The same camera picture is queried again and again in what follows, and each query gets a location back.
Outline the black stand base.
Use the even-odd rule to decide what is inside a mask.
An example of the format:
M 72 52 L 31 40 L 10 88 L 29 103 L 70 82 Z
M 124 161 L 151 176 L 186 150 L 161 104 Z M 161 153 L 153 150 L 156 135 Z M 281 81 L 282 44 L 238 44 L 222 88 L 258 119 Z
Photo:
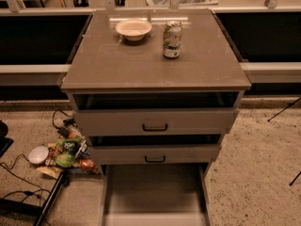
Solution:
M 46 216 L 55 201 L 56 196 L 62 186 L 69 183 L 67 173 L 62 172 L 58 179 L 55 181 L 48 197 L 45 199 L 42 205 L 33 205 L 25 203 L 24 201 L 16 202 L 8 200 L 6 197 L 0 199 L 0 212 L 5 215 L 7 213 L 16 213 L 21 215 L 27 215 L 34 217 L 35 221 L 33 226 L 41 226 L 46 221 Z

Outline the grey drawer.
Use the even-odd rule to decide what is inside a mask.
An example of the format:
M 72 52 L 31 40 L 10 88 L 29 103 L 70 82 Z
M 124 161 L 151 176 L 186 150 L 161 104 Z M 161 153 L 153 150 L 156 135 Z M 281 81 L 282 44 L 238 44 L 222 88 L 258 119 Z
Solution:
M 230 131 L 241 93 L 75 93 L 74 118 L 88 137 L 212 135 Z
M 89 153 L 98 165 L 209 163 L 220 135 L 92 137 Z
M 213 226 L 202 166 L 107 167 L 99 226 Z

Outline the red can on floor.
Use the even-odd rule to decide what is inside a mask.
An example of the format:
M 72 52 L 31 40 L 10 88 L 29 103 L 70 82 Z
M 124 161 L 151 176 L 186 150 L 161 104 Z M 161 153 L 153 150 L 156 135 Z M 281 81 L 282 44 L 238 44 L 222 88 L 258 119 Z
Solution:
M 82 170 L 94 170 L 95 165 L 91 159 L 82 159 L 80 161 L 80 168 Z

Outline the green white soda can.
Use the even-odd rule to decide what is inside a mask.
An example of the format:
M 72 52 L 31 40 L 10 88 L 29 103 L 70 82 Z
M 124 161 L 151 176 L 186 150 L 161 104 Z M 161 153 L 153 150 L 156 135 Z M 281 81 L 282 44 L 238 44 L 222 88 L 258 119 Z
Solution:
M 163 36 L 163 56 L 176 58 L 180 55 L 182 46 L 182 23 L 180 21 L 168 21 L 165 24 Z

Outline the white paper bowl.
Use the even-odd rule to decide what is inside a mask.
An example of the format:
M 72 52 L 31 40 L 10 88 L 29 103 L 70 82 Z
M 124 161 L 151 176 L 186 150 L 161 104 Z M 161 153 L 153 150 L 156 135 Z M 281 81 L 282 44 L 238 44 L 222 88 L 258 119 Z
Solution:
M 151 29 L 151 23 L 143 20 L 124 20 L 116 25 L 116 31 L 129 41 L 142 40 Z

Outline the green snack bag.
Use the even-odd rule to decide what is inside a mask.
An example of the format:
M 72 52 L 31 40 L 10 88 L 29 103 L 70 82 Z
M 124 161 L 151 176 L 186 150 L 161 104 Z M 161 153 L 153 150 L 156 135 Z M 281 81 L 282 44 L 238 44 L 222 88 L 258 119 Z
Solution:
M 55 163 L 61 168 L 68 169 L 75 162 L 78 142 L 75 139 L 65 139 L 61 142 L 62 153 L 55 158 Z

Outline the grey drawer cabinet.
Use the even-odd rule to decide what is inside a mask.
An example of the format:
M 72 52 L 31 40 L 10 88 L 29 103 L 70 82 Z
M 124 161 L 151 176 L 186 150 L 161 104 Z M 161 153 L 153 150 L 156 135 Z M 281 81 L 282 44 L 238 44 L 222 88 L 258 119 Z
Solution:
M 152 29 L 142 40 L 129 41 L 116 31 L 116 25 L 124 20 L 148 21 Z M 176 58 L 163 56 L 168 21 L 182 23 L 181 52 Z M 208 9 L 95 12 L 61 86 L 70 101 L 75 93 L 223 91 L 238 91 L 242 99 L 249 87 Z

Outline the black tripod leg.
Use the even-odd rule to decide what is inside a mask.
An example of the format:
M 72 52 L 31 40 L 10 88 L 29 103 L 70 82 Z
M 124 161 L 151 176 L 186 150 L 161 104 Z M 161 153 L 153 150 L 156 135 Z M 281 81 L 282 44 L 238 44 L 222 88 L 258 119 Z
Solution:
M 301 171 L 293 178 L 293 180 L 289 183 L 289 186 L 292 186 L 293 183 L 298 179 L 298 177 L 301 175 Z

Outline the white bowl on floor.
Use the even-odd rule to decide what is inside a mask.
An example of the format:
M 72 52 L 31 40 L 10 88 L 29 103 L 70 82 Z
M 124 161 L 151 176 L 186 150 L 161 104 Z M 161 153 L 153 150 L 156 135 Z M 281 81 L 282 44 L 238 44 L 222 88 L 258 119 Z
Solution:
M 45 162 L 46 158 L 48 157 L 48 154 L 49 149 L 47 147 L 39 146 L 29 153 L 28 160 L 34 165 L 40 165 Z

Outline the tan snack wrapper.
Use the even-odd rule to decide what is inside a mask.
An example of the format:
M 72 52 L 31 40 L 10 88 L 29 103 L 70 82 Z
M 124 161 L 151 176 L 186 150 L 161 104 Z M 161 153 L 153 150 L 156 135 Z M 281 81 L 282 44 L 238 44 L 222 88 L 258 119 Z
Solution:
M 43 174 L 46 174 L 50 177 L 53 177 L 55 179 L 57 179 L 60 174 L 62 173 L 62 170 L 57 168 L 57 167 L 38 167 L 37 168 L 37 171 L 43 173 Z

